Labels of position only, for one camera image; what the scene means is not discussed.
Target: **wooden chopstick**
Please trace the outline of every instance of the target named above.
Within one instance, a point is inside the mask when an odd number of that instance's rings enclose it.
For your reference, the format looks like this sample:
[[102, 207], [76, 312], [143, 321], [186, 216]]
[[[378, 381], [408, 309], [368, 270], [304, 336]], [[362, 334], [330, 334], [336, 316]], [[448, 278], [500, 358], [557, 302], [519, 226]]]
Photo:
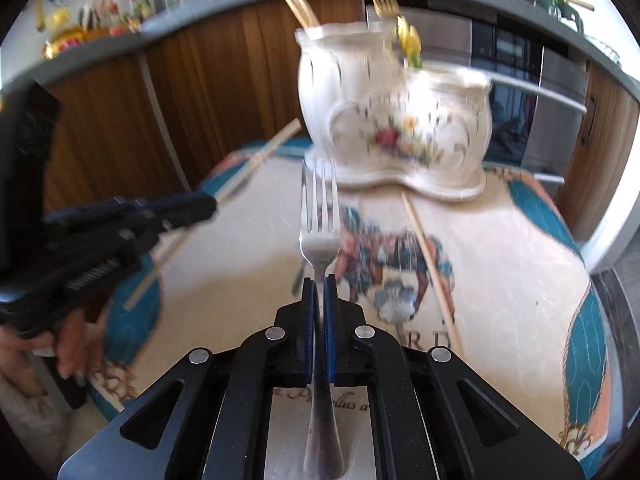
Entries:
[[303, 28], [319, 27], [320, 21], [307, 0], [285, 0]]
[[460, 342], [460, 335], [458, 334], [458, 329], [456, 325], [453, 323], [453, 317], [449, 311], [449, 307], [447, 306], [447, 300], [444, 296], [444, 291], [442, 290], [442, 284], [440, 283], [440, 279], [438, 276], [438, 268], [436, 267], [436, 263], [433, 261], [433, 255], [427, 246], [427, 240], [424, 237], [424, 229], [420, 224], [420, 220], [418, 215], [415, 212], [414, 205], [408, 199], [407, 195], [404, 193], [402, 195], [402, 202], [404, 203], [404, 209], [406, 210], [406, 214], [409, 217], [409, 221], [411, 225], [414, 227], [415, 235], [418, 238], [418, 244], [422, 250], [422, 256], [424, 256], [424, 261], [427, 263], [427, 269], [429, 270], [429, 274], [431, 275], [431, 283], [433, 284], [433, 289], [436, 292], [436, 298], [438, 299], [438, 305], [440, 306], [440, 311], [442, 313], [442, 318], [444, 319], [444, 324], [449, 333], [449, 341], [451, 342], [451, 347], [453, 351], [456, 353], [460, 359], [466, 361], [465, 353], [462, 349], [462, 343]]
[[[260, 168], [263, 162], [269, 158], [273, 152], [287, 139], [296, 134], [302, 126], [300, 125], [300, 120], [293, 119], [287, 126], [281, 129], [276, 136], [271, 139], [267, 145], [263, 147], [258, 153], [256, 153], [249, 161], [242, 167], [240, 171], [238, 171], [229, 181], [220, 189], [218, 193], [216, 193], [216, 201], [218, 202], [218, 207], [220, 207], [223, 203], [225, 203], [229, 197], [233, 195], [233, 193], [238, 190], [240, 186], [244, 183], [244, 181], [251, 176], [251, 174]], [[142, 296], [145, 295], [146, 291], [148, 291], [149, 287], [156, 280], [156, 278], [160, 275], [162, 269], [164, 269], [167, 264], [171, 261], [171, 259], [183, 248], [186, 243], [191, 240], [196, 229], [200, 226], [200, 224], [193, 225], [182, 232], [182, 235], [179, 236], [174, 243], [171, 244], [158, 258], [158, 261], [154, 264], [153, 269], [151, 269], [146, 276], [142, 279], [140, 284], [135, 288], [133, 293], [129, 296], [127, 301], [125, 302], [123, 308], [125, 310], [131, 310], [136, 303], [140, 301]]]

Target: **triangular cutout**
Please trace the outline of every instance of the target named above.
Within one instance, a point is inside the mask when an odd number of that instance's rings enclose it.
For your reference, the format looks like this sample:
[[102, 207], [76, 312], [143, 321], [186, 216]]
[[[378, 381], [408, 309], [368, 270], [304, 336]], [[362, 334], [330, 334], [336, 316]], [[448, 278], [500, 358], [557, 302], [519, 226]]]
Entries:
[[181, 381], [172, 383], [124, 424], [121, 436], [147, 449], [158, 447], [183, 386]]
[[496, 446], [520, 432], [518, 425], [469, 380], [458, 381], [457, 386], [483, 446]]

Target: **oven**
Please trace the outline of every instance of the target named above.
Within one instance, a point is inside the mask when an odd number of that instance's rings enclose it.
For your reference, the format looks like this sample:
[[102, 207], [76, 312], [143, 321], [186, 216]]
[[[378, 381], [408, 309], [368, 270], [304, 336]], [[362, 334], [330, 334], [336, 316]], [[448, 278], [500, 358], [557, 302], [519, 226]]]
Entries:
[[[425, 66], [470, 66], [494, 82], [492, 138], [485, 165], [531, 171], [554, 196], [569, 168], [589, 77], [551, 48], [494, 24], [432, 10], [403, 8], [422, 40]], [[376, 20], [367, 7], [367, 18]]]

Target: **horse illustration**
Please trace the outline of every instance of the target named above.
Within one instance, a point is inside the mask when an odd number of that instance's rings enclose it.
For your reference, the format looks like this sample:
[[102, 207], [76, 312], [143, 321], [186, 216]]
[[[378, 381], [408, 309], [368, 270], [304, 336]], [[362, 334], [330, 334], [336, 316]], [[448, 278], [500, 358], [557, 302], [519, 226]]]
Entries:
[[[381, 319], [402, 322], [413, 319], [420, 309], [420, 304], [427, 291], [430, 281], [440, 280], [447, 300], [447, 307], [453, 316], [455, 306], [451, 295], [454, 288], [453, 268], [447, 255], [442, 249], [441, 242], [433, 235], [426, 235], [428, 247], [431, 251], [436, 267], [437, 276], [430, 276], [427, 265], [418, 245], [415, 233], [405, 230], [396, 233], [383, 233], [378, 224], [365, 224], [358, 211], [353, 207], [340, 207], [340, 222], [342, 224], [342, 238], [340, 252], [335, 266], [335, 278], [339, 283], [345, 279], [349, 283], [349, 300], [357, 301], [360, 294], [366, 294], [373, 285], [380, 285], [383, 281], [385, 267], [397, 270], [414, 270], [418, 281], [412, 309], [404, 314], [396, 312], [393, 319], [387, 319], [391, 314], [382, 314]], [[393, 286], [385, 287], [398, 298], [406, 297], [407, 288], [402, 290]]]

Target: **gray countertop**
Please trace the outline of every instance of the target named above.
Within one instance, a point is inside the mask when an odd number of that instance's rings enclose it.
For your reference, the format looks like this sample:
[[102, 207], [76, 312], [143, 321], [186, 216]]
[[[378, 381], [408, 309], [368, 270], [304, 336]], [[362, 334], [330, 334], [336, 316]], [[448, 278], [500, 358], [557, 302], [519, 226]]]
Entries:
[[[43, 85], [51, 84], [64, 76], [84, 70], [85, 68], [112, 57], [139, 50], [164, 36], [175, 32], [191, 23], [202, 20], [212, 14], [224, 12], [259, 0], [193, 0], [177, 9], [162, 12], [146, 22], [139, 34], [125, 34], [116, 38], [102, 38], [80, 48], [63, 52], [56, 59], [43, 62], [21, 74], [34, 78]], [[493, 9], [506, 18], [526, 23], [529, 27], [562, 41], [569, 47], [582, 52], [592, 59], [606, 72], [609, 72], [620, 84], [640, 101], [640, 88], [615, 65], [596, 46], [569, 27], [549, 16], [546, 11], [532, 6], [527, 0], [460, 0], [461, 3], [473, 4], [485, 9]]]

